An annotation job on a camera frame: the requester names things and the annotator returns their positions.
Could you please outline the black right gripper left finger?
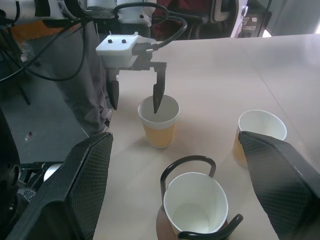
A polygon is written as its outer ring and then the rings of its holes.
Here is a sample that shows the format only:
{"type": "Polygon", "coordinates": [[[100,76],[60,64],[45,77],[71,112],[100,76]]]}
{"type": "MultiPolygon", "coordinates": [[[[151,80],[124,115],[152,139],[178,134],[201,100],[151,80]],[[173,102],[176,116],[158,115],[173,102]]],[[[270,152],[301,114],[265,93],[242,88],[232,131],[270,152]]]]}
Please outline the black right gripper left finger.
{"type": "Polygon", "coordinates": [[[105,198],[113,135],[75,145],[41,185],[8,240],[91,240],[105,198]]]}

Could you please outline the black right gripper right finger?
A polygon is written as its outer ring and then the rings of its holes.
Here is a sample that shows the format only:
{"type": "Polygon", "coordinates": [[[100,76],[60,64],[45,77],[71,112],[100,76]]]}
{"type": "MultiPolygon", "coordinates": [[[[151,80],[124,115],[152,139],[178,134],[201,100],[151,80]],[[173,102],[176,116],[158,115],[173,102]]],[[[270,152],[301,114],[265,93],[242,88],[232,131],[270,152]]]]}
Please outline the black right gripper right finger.
{"type": "Polygon", "coordinates": [[[255,195],[280,240],[320,238],[320,174],[289,143],[242,131],[255,195]]]}

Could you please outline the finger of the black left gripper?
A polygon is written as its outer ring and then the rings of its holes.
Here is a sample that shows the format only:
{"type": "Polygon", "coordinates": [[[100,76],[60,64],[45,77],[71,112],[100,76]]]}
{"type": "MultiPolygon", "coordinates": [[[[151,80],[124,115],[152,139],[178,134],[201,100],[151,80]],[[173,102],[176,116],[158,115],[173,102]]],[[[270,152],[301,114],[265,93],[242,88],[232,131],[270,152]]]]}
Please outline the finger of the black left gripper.
{"type": "Polygon", "coordinates": [[[152,63],[151,67],[156,72],[156,84],[153,85],[153,109],[156,114],[159,110],[161,101],[165,92],[165,82],[166,82],[166,63],[152,63]]]}
{"type": "Polygon", "coordinates": [[[118,68],[109,68],[106,74],[106,91],[109,101],[114,110],[118,109],[119,101],[119,81],[118,75],[120,70],[118,68]]]}

